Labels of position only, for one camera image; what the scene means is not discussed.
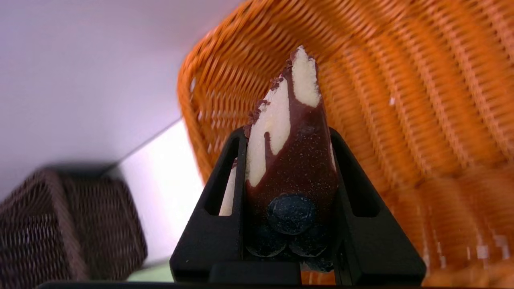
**basket rim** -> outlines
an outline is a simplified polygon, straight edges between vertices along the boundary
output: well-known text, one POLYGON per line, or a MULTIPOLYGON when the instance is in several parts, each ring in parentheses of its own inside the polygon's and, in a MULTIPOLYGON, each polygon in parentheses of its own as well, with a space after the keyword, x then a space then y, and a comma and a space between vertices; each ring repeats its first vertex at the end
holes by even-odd
POLYGON ((177 96, 182 110, 182 116, 188 128, 188 137, 197 164, 209 164, 208 166, 198 166, 200 173, 207 181, 213 169, 209 161, 207 150, 199 145, 195 140, 202 139, 203 135, 199 123, 196 121, 197 116, 194 114, 194 99, 191 97, 192 90, 195 86, 195 74, 198 69, 205 65, 213 51, 219 49, 227 38, 237 34, 250 17, 244 17, 251 14, 252 11, 261 11, 271 6, 271 1, 253 1, 247 0, 240 4, 232 11, 218 26, 210 30, 188 53, 180 67, 177 79, 177 96))

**black holder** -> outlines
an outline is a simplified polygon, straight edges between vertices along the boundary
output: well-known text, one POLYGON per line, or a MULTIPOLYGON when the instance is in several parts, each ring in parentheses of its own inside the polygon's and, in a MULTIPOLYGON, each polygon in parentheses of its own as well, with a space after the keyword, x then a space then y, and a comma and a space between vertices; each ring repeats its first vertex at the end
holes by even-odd
MULTIPOLYGON (((423 260, 344 140, 330 132, 339 172, 332 223, 336 283, 420 285, 426 272, 423 260)), ((242 261, 246 147, 242 128, 228 138, 170 259, 175 281, 300 284, 298 264, 242 261), (218 216, 236 157, 232 215, 218 216)))

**green surface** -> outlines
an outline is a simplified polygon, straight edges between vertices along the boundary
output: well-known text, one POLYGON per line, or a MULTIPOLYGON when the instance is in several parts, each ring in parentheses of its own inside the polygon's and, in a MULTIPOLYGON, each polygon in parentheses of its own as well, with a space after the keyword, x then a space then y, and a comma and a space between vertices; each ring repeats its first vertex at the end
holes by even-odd
POLYGON ((168 263, 132 273, 127 279, 131 282, 173 282, 170 265, 168 263))

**orange wicker basket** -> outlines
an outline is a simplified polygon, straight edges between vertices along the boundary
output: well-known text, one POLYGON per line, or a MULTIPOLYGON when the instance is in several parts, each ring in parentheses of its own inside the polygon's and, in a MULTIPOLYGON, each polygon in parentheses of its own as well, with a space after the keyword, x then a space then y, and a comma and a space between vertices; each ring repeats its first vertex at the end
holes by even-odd
POLYGON ((425 284, 514 287, 513 27, 512 0, 248 1, 180 70, 200 171, 304 45, 329 125, 425 259, 425 284))

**woven basket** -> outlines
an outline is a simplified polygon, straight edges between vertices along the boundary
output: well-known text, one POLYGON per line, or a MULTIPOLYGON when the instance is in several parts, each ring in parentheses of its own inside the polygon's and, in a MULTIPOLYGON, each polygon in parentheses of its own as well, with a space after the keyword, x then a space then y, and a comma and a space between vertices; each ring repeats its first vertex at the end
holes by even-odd
POLYGON ((146 258, 127 187, 43 170, 0 205, 0 288, 124 280, 146 258))
POLYGON ((495 175, 514 157, 514 1, 242 4, 196 45, 179 73, 178 97, 204 179, 229 133, 246 124, 270 78, 301 44, 318 61, 329 125, 388 205, 409 204, 397 207, 396 217, 429 274, 508 259, 490 252, 514 246, 514 203, 502 201, 513 196, 507 180, 514 175, 505 171, 501 183, 495 175), (457 181, 467 173, 481 189, 457 181), (501 190, 486 202, 470 201, 492 186, 501 190), (426 211, 422 218, 414 218, 417 207, 426 211))

